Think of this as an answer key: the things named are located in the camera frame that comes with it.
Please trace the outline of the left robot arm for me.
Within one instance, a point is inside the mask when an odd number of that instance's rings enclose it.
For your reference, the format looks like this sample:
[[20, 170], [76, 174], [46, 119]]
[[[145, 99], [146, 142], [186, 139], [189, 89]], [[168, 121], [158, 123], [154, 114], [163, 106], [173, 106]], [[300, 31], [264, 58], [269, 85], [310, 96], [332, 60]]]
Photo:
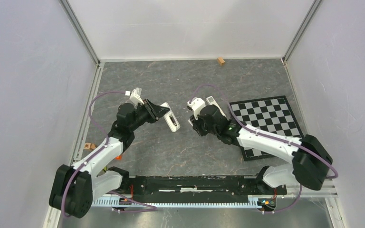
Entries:
[[171, 111], [167, 102], [156, 105], [148, 99], [141, 103], [119, 106], [116, 120], [104, 141], [89, 155], [72, 165], [61, 165], [55, 174], [48, 200], [49, 206], [65, 216], [84, 217], [93, 202], [116, 190], [130, 189], [127, 171], [112, 167], [104, 174], [101, 170], [115, 157], [122, 155], [132, 144], [134, 131], [145, 123], [155, 123]]

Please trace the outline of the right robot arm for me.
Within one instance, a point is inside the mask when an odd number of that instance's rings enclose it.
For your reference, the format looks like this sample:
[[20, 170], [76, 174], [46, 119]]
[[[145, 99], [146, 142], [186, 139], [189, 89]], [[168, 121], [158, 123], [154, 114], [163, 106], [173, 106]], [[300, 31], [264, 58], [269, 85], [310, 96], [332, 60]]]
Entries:
[[214, 104], [190, 103], [188, 108], [193, 112], [189, 122], [198, 135], [213, 134], [227, 145], [257, 149], [286, 161], [259, 173], [255, 181], [258, 192], [267, 194], [278, 186], [292, 184], [321, 190], [333, 160], [316, 137], [309, 134], [303, 138], [286, 137], [251, 128], [227, 119]]

